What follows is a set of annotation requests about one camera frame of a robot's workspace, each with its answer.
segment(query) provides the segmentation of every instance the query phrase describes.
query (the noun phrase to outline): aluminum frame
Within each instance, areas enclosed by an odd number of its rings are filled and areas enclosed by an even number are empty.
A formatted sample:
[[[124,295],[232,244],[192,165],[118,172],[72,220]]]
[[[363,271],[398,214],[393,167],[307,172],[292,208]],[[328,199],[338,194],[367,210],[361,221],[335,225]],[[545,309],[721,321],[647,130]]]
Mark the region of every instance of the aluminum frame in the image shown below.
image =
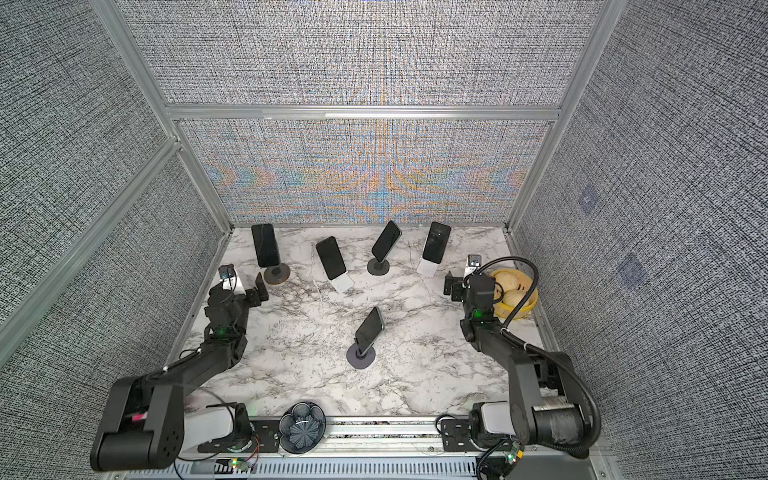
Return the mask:
[[[540,120],[556,121],[562,109],[557,106],[512,105],[482,107],[468,105],[245,105],[245,104],[166,104],[166,114],[174,119],[262,118],[274,120],[330,119],[406,119],[406,120]]]
[[[157,173],[179,150],[175,138],[167,139],[154,155],[141,166],[120,193],[67,250],[48,274],[22,300],[11,315],[0,324],[0,366],[3,366],[45,313],[80,273],[102,242],[107,239],[123,216],[134,206]]]
[[[499,227],[503,228],[504,224],[497,223],[453,223],[451,227]],[[251,228],[252,223],[235,223],[233,228]],[[398,227],[410,228],[410,227],[424,227],[429,228],[429,223],[398,223]],[[386,223],[273,223],[275,228],[358,228],[358,227],[386,227]]]
[[[152,75],[149,65],[144,60],[131,30],[128,28],[120,9],[114,0],[91,0],[94,11],[101,19],[104,29],[109,34],[114,46],[118,49],[125,65],[133,75],[141,93],[154,112],[157,121],[162,126],[169,138],[181,142],[183,148],[181,161],[187,170],[192,183],[203,198],[210,215],[216,221],[222,233],[231,230],[231,221],[227,209],[224,207],[213,183],[205,173],[200,159],[194,154],[194,150],[173,120],[165,111],[165,96],[160,86]]]
[[[525,210],[531,203],[536,187],[544,176],[544,172],[547,170],[547,166],[558,148],[563,133],[568,128],[568,122],[571,120],[581,100],[581,96],[592,78],[592,74],[598,65],[598,60],[600,60],[605,45],[611,37],[616,22],[618,22],[619,16],[624,11],[626,5],[627,0],[605,0],[563,96],[561,104],[562,114],[545,135],[541,150],[528,170],[528,174],[525,176],[525,180],[523,180],[518,196],[515,199],[515,204],[507,221],[510,231],[514,232],[517,230],[520,221],[525,215]]]

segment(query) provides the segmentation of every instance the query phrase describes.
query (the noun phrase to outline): metal rail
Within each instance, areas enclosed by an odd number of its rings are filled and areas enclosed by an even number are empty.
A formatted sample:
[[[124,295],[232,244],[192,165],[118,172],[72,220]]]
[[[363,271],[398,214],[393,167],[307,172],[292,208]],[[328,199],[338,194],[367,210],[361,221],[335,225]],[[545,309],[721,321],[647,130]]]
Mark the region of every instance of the metal rail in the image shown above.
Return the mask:
[[[557,106],[512,105],[243,105],[168,104],[166,114],[185,118],[264,118],[280,120],[409,119],[409,120],[542,120],[560,117]]]

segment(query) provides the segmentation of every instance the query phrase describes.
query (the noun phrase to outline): smartphone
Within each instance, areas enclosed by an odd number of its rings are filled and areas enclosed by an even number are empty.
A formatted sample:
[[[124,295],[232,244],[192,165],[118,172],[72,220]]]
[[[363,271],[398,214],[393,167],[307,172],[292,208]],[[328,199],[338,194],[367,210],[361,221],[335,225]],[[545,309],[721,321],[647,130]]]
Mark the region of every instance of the smartphone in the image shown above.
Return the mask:
[[[445,248],[448,246],[448,237],[451,236],[451,227],[439,222],[432,222],[429,227],[427,241],[424,243],[422,258],[433,263],[441,263]]]
[[[259,266],[279,266],[280,252],[277,249],[275,227],[271,223],[253,225],[250,228],[253,234],[253,245],[256,247],[256,260]]]
[[[381,235],[379,235],[379,239],[376,241],[376,243],[373,244],[373,248],[371,249],[371,253],[373,253],[373,256],[376,258],[376,261],[381,263],[384,260],[386,260],[387,255],[389,255],[389,252],[392,251],[392,248],[395,246],[395,243],[397,243],[397,240],[400,240],[400,236],[402,235],[402,231],[397,227],[395,222],[389,221],[389,223],[386,224],[386,227],[384,227],[384,231]]]
[[[357,343],[358,354],[365,355],[373,346],[376,337],[384,331],[384,320],[377,306],[373,307],[371,313],[363,320],[360,327],[355,332],[355,343]]]
[[[346,265],[344,265],[344,259],[341,257],[341,250],[339,250],[339,244],[336,243],[335,237],[328,237],[322,242],[318,242],[315,249],[320,261],[323,262],[328,280],[333,280],[346,273]]]

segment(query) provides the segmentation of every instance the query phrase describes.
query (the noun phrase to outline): black cable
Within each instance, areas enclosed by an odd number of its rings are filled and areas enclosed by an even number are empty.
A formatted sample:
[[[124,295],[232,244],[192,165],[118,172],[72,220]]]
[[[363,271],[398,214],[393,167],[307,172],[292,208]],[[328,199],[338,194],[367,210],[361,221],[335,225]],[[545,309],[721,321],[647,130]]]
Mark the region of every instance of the black cable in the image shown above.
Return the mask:
[[[235,273],[235,286],[232,286],[232,277],[231,276],[227,277],[228,283],[230,284],[230,295],[227,298],[221,300],[219,303],[215,303],[214,305],[220,305],[235,296],[235,287],[237,286],[237,272],[234,272],[234,273]]]
[[[504,287],[499,282],[494,282],[496,285],[498,285],[498,288],[502,289],[502,295],[498,298],[498,300],[494,300],[493,303],[499,303],[504,299]]]
[[[559,445],[555,443],[539,442],[539,445],[549,447],[550,449],[559,450],[561,452],[583,452],[585,449],[589,449],[589,447],[591,447],[598,440],[598,437],[600,436],[600,430],[603,428],[603,423],[600,410],[598,409],[598,404],[595,402],[594,396],[592,395],[589,387],[587,387],[587,384],[584,383],[584,380],[582,380],[569,365],[560,360],[558,357],[550,354],[544,349],[538,348],[536,345],[525,342],[520,337],[513,335],[509,330],[503,329],[502,337],[504,337],[504,339],[506,339],[507,342],[511,343],[512,345],[521,347],[526,352],[541,355],[560,367],[560,370],[570,376],[573,381],[576,382],[579,389],[584,392],[584,396],[587,397],[587,403],[589,403],[589,408],[592,411],[591,430],[589,434],[579,443],[575,445]]]
[[[450,415],[450,414],[448,414],[448,413],[445,413],[445,414],[443,414],[443,415],[440,415],[438,418],[436,418],[436,419],[435,419],[435,430],[437,430],[437,432],[438,432],[440,435],[442,435],[442,430],[441,430],[441,429],[439,429],[439,428],[437,428],[437,425],[440,423],[440,420],[443,420],[443,419],[454,419],[454,420],[458,420],[456,417],[454,417],[453,415]]]
[[[179,480],[185,480],[185,478],[181,476],[181,473],[179,473],[179,468],[176,466],[176,460],[174,460],[174,472],[176,472],[176,476]]]
[[[525,292],[525,295],[522,297],[520,302],[515,306],[514,309],[507,315],[507,319],[504,321],[504,328],[507,328],[507,325],[512,321],[513,318],[515,318],[515,315],[520,311],[520,309],[525,305],[525,302],[528,301],[529,298],[531,298],[531,295],[533,295],[534,290],[536,290],[536,286],[538,285],[538,268],[534,265],[533,262],[528,260],[527,258],[523,257],[500,257],[495,260],[491,260],[490,262],[486,263],[485,265],[481,266],[474,272],[470,273],[469,275],[479,275],[483,272],[486,268],[488,268],[491,265],[495,265],[499,262],[523,262],[529,267],[531,267],[531,270],[533,270],[533,280],[531,281],[531,286],[528,288],[528,291]],[[469,275],[464,277],[464,286],[467,286],[467,279],[469,278]]]
[[[495,452],[496,450],[498,450],[499,447],[504,445],[504,442],[506,441],[507,441],[507,437],[504,437],[503,439],[496,442],[496,444],[493,445],[490,449],[484,451],[483,454],[480,455],[480,459],[478,460],[477,467],[475,467],[475,476],[477,477],[478,480],[482,480],[482,478],[480,478],[480,467],[482,467],[482,464],[485,463],[486,460],[488,460],[488,457],[491,456],[493,452]]]

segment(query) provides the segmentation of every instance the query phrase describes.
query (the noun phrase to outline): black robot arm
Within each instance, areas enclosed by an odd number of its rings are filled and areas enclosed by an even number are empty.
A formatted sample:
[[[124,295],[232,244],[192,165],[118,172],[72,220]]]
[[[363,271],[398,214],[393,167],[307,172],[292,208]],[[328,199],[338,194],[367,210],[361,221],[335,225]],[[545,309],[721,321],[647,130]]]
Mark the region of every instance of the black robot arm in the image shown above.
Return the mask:
[[[521,261],[534,270],[534,281],[505,323],[495,316],[495,279],[483,273],[488,266],[506,260]],[[514,435],[522,445],[538,443],[584,457],[597,440],[601,418],[587,386],[574,373],[570,357],[563,352],[546,352],[527,344],[506,329],[522,308],[538,282],[538,270],[521,257],[503,257],[461,277],[450,273],[445,278],[446,295],[461,301],[464,318],[460,321],[465,339],[478,352],[492,357],[508,372],[509,416]],[[540,387],[556,389],[557,397],[542,397]],[[476,404],[470,419],[479,419]],[[472,429],[480,446],[490,447],[499,435],[489,434],[482,422]]]
[[[222,268],[234,275],[232,266]],[[205,314],[210,323],[193,353],[156,372],[124,377],[112,385],[91,449],[95,471],[166,468],[175,460],[184,441],[184,398],[240,361],[247,344],[248,309],[268,298],[260,278],[257,288],[245,294],[223,285],[209,291]],[[244,406],[225,406],[235,413],[233,431],[223,443],[250,439]]]

